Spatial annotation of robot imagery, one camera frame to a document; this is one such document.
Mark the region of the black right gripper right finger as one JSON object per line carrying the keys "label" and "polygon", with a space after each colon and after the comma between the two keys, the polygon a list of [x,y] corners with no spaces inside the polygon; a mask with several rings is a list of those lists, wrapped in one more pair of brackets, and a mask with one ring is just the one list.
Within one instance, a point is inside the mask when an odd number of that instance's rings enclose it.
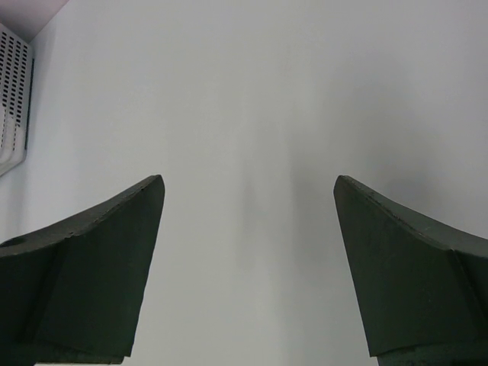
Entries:
{"label": "black right gripper right finger", "polygon": [[487,356],[487,241],[341,175],[333,189],[373,358]]}

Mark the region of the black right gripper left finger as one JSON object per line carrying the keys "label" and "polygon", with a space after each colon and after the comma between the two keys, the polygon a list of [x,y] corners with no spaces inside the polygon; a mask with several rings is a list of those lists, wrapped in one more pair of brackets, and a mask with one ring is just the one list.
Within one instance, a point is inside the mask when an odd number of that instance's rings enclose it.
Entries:
{"label": "black right gripper left finger", "polygon": [[1,245],[4,364],[120,364],[132,353],[165,198],[160,175]]}

